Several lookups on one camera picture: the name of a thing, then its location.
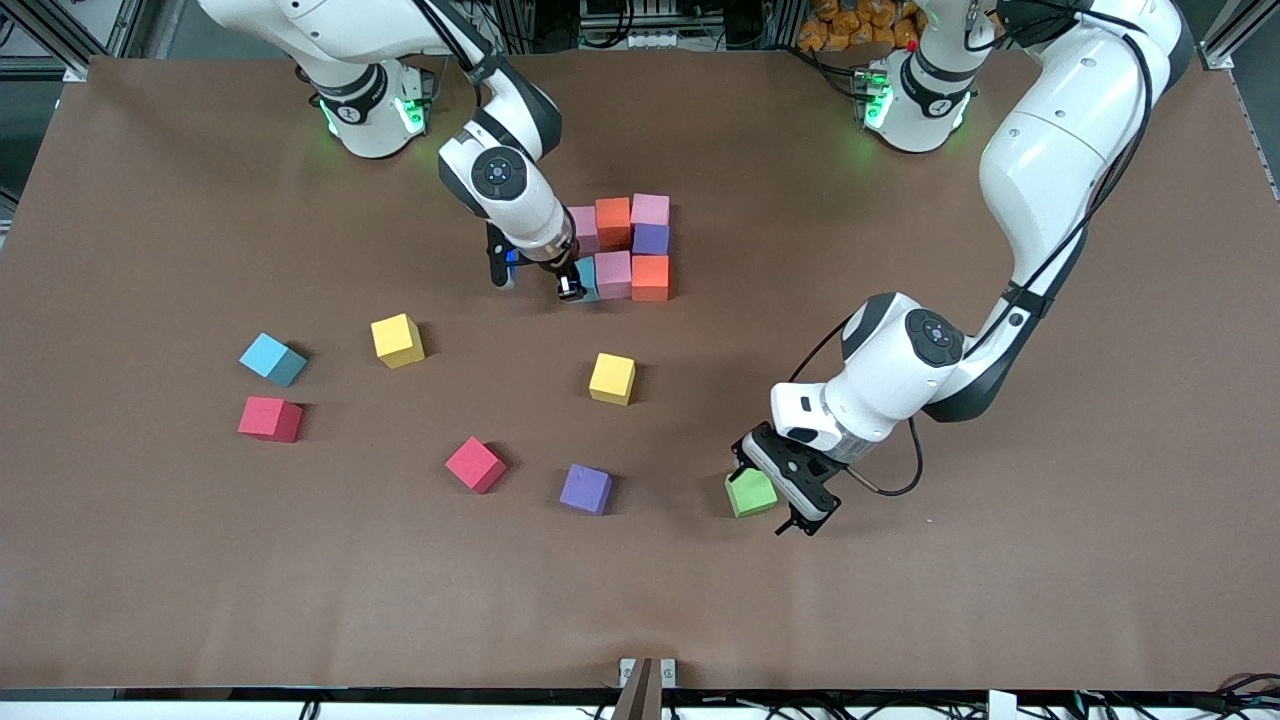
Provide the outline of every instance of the brown paper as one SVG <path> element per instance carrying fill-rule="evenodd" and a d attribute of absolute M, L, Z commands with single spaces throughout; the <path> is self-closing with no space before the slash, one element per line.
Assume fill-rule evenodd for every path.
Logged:
<path fill-rule="evenodd" d="M 961 131 L 904 155 L 781 53 L 512 61 L 564 113 L 539 163 L 562 201 L 671 195 L 671 301 L 490 286 L 484 223 L 436 177 L 474 111 L 456 69 L 385 160 L 329 137 L 289 61 L 95 59 L 67 86 L 0 254 L 4 687 L 598 687 L 676 657 L 701 688 L 1211 689 L 1280 666 L 1280 225 L 1229 77 L 1193 67 L 1156 106 L 992 407 L 922 416 L 920 486 L 833 479 L 806 538 L 773 536 L 783 507 L 731 516 L 730 443 L 872 295 L 978 331 L 1011 268 L 978 159 L 1038 68 L 992 55 Z M 389 370 L 369 323 L 398 313 L 428 357 Z M 237 363 L 260 332 L 310 357 L 293 387 Z M 637 360 L 631 406 L 588 397 L 602 351 Z M 801 380 L 838 368 L 833 343 Z M 251 393 L 305 405 L 297 445 L 237 436 Z M 485 496 L 444 469 L 471 434 L 509 465 Z M 558 505 L 573 462 L 613 477 L 605 516 Z M 859 469 L 909 478 L 906 428 Z"/>

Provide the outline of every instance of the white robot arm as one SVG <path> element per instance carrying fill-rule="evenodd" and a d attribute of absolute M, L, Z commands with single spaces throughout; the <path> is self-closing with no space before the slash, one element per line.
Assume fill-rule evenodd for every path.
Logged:
<path fill-rule="evenodd" d="M 977 3 L 922 5 L 927 32 L 915 53 L 881 64 L 887 90 L 867 118 L 869 129 L 908 151 L 936 147 L 959 124 L 973 77 L 997 42 Z M 822 527 L 840 505 L 824 483 L 841 470 L 882 495 L 905 492 L 881 491 L 849 468 L 897 423 L 910 420 L 919 457 L 918 411 L 960 421 L 991 405 L 1070 273 L 1152 105 L 1190 58 L 1171 0 L 1001 0 L 997 12 L 1006 35 L 1042 64 L 979 168 L 983 197 L 1012 247 L 1012 278 L 977 336 L 906 295 L 877 295 L 832 333 L 845 359 L 838 375 L 773 387 L 774 424 L 756 427 L 733 450 L 741 469 L 764 471 L 788 500 L 791 520 L 780 533 Z"/>
<path fill-rule="evenodd" d="M 288 53 L 316 90 L 330 131 L 353 154 L 384 158 L 425 129 L 422 78 L 396 58 L 452 53 L 476 110 L 440 149 L 440 181 L 489 222 L 494 284 L 511 284 L 513 249 L 581 297 L 572 217 L 535 164 L 559 143 L 556 104 L 444 0 L 200 0 L 219 24 Z M 480 106 L 484 85 L 492 97 Z"/>

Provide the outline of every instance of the green cube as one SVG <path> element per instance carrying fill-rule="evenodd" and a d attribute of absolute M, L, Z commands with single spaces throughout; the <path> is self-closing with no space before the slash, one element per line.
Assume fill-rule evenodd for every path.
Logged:
<path fill-rule="evenodd" d="M 724 478 L 724 489 L 728 491 L 728 502 L 733 506 L 735 518 L 764 512 L 778 503 L 778 493 L 773 491 L 773 483 L 764 473 L 751 469 L 742 471 L 736 479 L 732 478 L 732 474 Z"/>

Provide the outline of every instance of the foam block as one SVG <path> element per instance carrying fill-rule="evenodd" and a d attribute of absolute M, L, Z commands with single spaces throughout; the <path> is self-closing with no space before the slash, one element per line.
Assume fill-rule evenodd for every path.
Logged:
<path fill-rule="evenodd" d="M 467 442 L 444 461 L 444 466 L 476 495 L 489 492 L 493 483 L 507 470 L 507 465 L 475 436 L 468 437 Z"/>
<path fill-rule="evenodd" d="M 599 354 L 589 387 L 591 397 L 614 405 L 631 402 L 631 384 L 636 379 L 636 361 L 630 357 Z"/>
<path fill-rule="evenodd" d="M 305 357 L 266 333 L 259 334 L 241 355 L 241 365 L 280 387 L 293 384 L 293 378 L 298 377 L 306 364 Z"/>
<path fill-rule="evenodd" d="M 626 250 L 595 256 L 595 291 L 600 300 L 631 297 L 631 254 Z"/>
<path fill-rule="evenodd" d="M 568 477 L 564 478 L 564 489 L 561 491 L 561 503 L 599 518 L 604 515 L 604 506 L 609 501 L 609 488 L 612 487 L 613 480 L 607 473 L 581 465 L 570 465 Z"/>
<path fill-rule="evenodd" d="M 577 232 L 577 251 L 582 255 L 599 252 L 600 238 L 595 234 L 595 206 L 570 208 L 568 214 L 573 215 L 573 229 Z"/>
<path fill-rule="evenodd" d="M 640 223 L 631 236 L 632 255 L 667 255 L 671 245 L 669 225 L 648 225 Z"/>
<path fill-rule="evenodd" d="M 570 302 L 595 302 L 600 299 L 600 293 L 595 290 L 595 258 L 579 258 L 573 265 L 577 266 L 577 277 L 582 281 L 586 295 Z"/>
<path fill-rule="evenodd" d="M 671 297 L 671 258 L 634 255 L 631 258 L 631 300 L 659 302 Z"/>
<path fill-rule="evenodd" d="M 298 427 L 302 424 L 302 409 L 279 397 L 259 397 L 251 395 L 244 401 L 241 424 L 237 430 L 252 438 L 270 442 L 293 442 L 298 439 Z"/>
<path fill-rule="evenodd" d="M 636 193 L 631 199 L 632 225 L 669 225 L 671 197 L 667 195 Z"/>
<path fill-rule="evenodd" d="M 404 313 L 369 327 L 374 331 L 374 351 L 388 368 L 399 368 L 426 357 L 417 325 Z"/>
<path fill-rule="evenodd" d="M 626 197 L 595 201 L 595 237 L 602 252 L 631 247 L 631 202 Z"/>
<path fill-rule="evenodd" d="M 764 512 L 778 503 L 778 493 L 764 473 L 750 469 L 730 482 L 732 477 L 724 478 L 724 489 L 728 491 L 728 503 L 733 507 L 735 518 Z"/>

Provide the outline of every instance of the orange cube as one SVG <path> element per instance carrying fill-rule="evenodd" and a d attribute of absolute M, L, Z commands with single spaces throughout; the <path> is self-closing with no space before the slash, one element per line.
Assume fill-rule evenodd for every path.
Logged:
<path fill-rule="evenodd" d="M 671 297 L 671 256 L 631 256 L 631 300 L 658 302 Z"/>
<path fill-rule="evenodd" d="M 607 197 L 595 201 L 595 237 L 600 252 L 631 247 L 631 200 Z"/>

